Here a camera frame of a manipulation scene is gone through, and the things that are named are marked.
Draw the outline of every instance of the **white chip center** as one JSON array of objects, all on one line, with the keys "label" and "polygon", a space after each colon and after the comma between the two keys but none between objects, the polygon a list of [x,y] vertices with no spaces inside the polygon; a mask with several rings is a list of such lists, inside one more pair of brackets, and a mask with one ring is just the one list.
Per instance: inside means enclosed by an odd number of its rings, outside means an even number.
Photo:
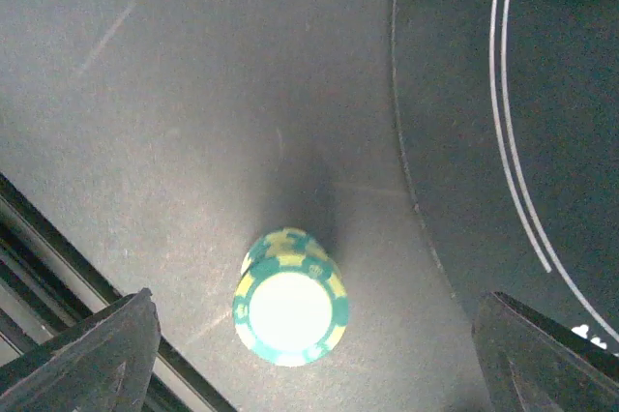
[{"label": "white chip center", "polygon": [[250,301],[256,337],[279,351],[299,352],[319,341],[331,324],[329,295],[315,280],[284,272],[264,280]]}]

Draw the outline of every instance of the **dark mat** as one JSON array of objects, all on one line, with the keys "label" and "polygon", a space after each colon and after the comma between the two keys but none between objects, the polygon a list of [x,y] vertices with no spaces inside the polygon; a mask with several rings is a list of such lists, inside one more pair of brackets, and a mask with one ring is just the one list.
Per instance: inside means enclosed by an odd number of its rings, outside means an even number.
[{"label": "dark mat", "polygon": [[465,310],[504,291],[619,352],[619,0],[396,3],[406,167]]}]

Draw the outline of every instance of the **green and yellow poker chip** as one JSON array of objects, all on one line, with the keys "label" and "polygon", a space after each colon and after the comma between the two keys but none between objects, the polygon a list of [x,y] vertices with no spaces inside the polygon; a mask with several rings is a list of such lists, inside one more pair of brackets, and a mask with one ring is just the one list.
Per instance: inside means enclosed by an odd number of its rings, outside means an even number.
[{"label": "green and yellow poker chip", "polygon": [[232,313],[243,344],[262,359],[297,367],[324,357],[348,323],[339,269],[306,232],[283,228],[253,244]]}]

